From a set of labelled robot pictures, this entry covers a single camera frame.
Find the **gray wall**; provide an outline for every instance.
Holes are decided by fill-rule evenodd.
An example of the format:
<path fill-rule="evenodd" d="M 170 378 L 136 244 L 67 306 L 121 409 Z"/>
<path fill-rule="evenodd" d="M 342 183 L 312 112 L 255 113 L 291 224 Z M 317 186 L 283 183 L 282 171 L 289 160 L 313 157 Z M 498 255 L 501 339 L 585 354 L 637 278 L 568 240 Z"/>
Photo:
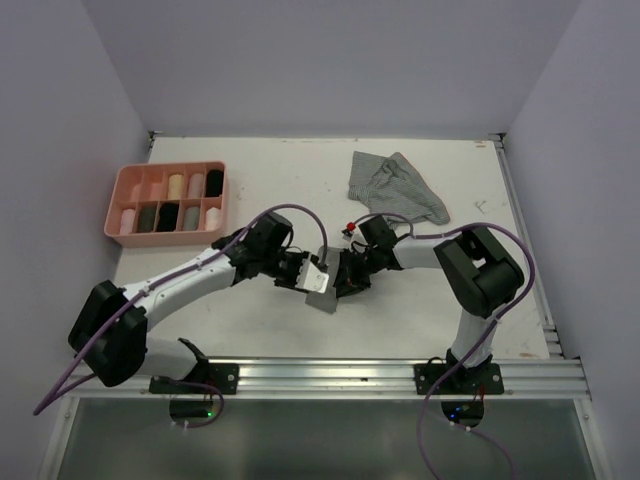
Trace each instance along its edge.
<path fill-rule="evenodd" d="M 147 125 L 504 132 L 579 0 L 84 0 Z"/>
<path fill-rule="evenodd" d="M 77 0 L 0 2 L 0 478 L 35 477 L 71 359 L 66 335 L 118 248 L 102 235 L 145 130 Z"/>
<path fill-rule="evenodd" d="M 560 338 L 619 478 L 637 478 L 640 2 L 585 0 L 507 154 Z"/>

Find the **black mounting plate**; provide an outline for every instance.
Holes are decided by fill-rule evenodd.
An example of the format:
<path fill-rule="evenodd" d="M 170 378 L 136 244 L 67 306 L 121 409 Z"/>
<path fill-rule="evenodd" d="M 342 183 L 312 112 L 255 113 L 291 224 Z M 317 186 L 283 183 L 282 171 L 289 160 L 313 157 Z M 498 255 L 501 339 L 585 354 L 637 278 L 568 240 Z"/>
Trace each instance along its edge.
<path fill-rule="evenodd" d="M 211 384 L 223 395 L 235 395 L 238 390 L 240 366 L 237 363 L 209 363 L 209 378 Z M 200 388 L 175 385 L 163 380 L 162 377 L 151 379 L 149 393 L 166 395 L 189 395 L 203 393 Z"/>
<path fill-rule="evenodd" d="M 449 368 L 451 368 L 450 365 L 441 362 L 415 364 L 413 373 L 417 394 L 426 395 L 431 385 Z M 482 386 L 484 386 L 485 395 L 502 395 L 504 393 L 500 365 L 489 363 L 481 372 L 464 380 L 454 374 L 438 387 L 435 395 L 475 395 Z"/>

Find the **pink tray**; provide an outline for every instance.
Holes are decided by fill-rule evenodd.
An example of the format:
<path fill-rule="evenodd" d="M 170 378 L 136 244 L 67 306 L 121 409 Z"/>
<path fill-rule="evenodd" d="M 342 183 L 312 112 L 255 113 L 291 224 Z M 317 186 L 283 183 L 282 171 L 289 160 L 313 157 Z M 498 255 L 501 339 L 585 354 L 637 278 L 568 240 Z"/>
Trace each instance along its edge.
<path fill-rule="evenodd" d="M 222 170 L 224 180 L 222 195 L 219 197 L 187 198 L 189 179 L 194 173 L 202 173 L 206 177 L 210 170 Z M 169 177 L 182 174 L 182 195 L 179 200 L 167 200 Z M 229 182 L 227 170 L 223 162 L 206 163 L 166 163 L 157 165 L 127 165 L 118 172 L 116 185 L 111 195 L 109 212 L 104 224 L 104 233 L 124 247 L 163 247 L 170 245 L 206 245 L 224 235 L 227 221 L 227 198 Z M 158 210 L 163 203 L 178 203 L 178 223 L 173 232 L 156 232 L 158 225 Z M 144 207 L 156 208 L 154 231 L 150 233 L 136 233 L 138 215 Z M 182 231 L 184 214 L 189 207 L 200 207 L 200 223 L 194 231 Z M 220 223 L 215 230 L 205 230 L 205 214 L 211 207 L 221 210 Z M 133 232 L 120 235 L 120 219 L 122 212 L 132 208 L 135 210 Z"/>

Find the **white table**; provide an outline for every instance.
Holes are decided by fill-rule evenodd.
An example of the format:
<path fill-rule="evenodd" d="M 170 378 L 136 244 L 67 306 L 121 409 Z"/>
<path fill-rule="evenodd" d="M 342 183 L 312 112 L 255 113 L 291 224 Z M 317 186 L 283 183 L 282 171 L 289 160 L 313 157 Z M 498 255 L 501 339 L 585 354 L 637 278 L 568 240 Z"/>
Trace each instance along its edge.
<path fill-rule="evenodd" d="M 445 227 L 421 223 L 417 232 L 441 232 L 473 221 L 497 223 L 516 232 L 491 142 L 160 137 L 150 162 L 226 162 L 231 180 L 229 233 L 272 205 L 300 203 L 322 218 L 331 246 L 344 246 L 340 230 L 367 212 L 364 205 L 347 199 L 354 150 L 401 152 L 440 195 L 451 223 Z M 281 213 L 294 224 L 294 244 L 317 251 L 316 224 L 297 211 Z M 500 240 L 525 270 L 519 249 L 505 237 Z M 114 282 L 124 285 L 159 274 L 201 250 L 124 249 Z M 272 280 L 259 277 L 188 305 L 164 320 L 151 336 L 185 337 L 215 356 L 428 358 L 443 355 L 451 346 L 459 316 L 460 306 L 440 271 L 376 274 L 370 290 L 341 299 L 334 315 L 305 305 L 303 294 L 275 288 Z M 529 295 L 499 327 L 495 357 L 549 358 L 542 322 L 541 309 Z"/>

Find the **gray towel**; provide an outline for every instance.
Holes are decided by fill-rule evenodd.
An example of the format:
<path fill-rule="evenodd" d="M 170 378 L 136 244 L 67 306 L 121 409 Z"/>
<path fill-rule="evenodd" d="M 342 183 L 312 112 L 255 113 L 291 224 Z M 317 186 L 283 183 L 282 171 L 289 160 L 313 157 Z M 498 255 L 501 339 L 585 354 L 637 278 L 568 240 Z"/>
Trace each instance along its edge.
<path fill-rule="evenodd" d="M 449 223 L 449 212 L 420 173 L 396 152 L 389 158 L 353 152 L 349 198 L 369 207 L 371 213 L 399 213 L 413 222 Z M 388 218 L 395 228 L 402 221 Z"/>

